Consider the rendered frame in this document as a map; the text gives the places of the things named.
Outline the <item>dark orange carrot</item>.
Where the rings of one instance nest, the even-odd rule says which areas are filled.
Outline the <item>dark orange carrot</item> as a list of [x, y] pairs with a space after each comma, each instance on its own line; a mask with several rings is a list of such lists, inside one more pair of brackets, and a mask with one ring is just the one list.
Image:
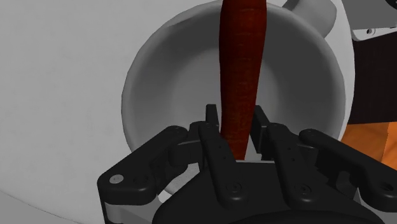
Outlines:
[[223, 0], [219, 24], [221, 135], [237, 160], [246, 156], [266, 30], [267, 0]]

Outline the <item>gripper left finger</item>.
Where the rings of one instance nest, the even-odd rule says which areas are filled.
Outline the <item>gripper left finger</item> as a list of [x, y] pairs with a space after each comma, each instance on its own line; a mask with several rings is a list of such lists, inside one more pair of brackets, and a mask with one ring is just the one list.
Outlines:
[[216, 199], [222, 206], [248, 201], [244, 180], [227, 142], [219, 134], [216, 105], [205, 107], [205, 121], [189, 129], [172, 125], [112, 166], [97, 180], [101, 202], [149, 204], [190, 164], [209, 169]]

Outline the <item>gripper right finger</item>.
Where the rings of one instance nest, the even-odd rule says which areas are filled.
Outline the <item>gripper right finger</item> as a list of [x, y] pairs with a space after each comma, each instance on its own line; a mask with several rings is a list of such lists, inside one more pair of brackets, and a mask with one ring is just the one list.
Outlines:
[[311, 170], [320, 167], [347, 172], [369, 206], [397, 207], [397, 171], [323, 132], [305, 129], [294, 134], [285, 125], [269, 122], [262, 108], [255, 106], [250, 135], [256, 150], [274, 158], [288, 204], [311, 206], [322, 196], [327, 201], [336, 197], [328, 185], [311, 176]]

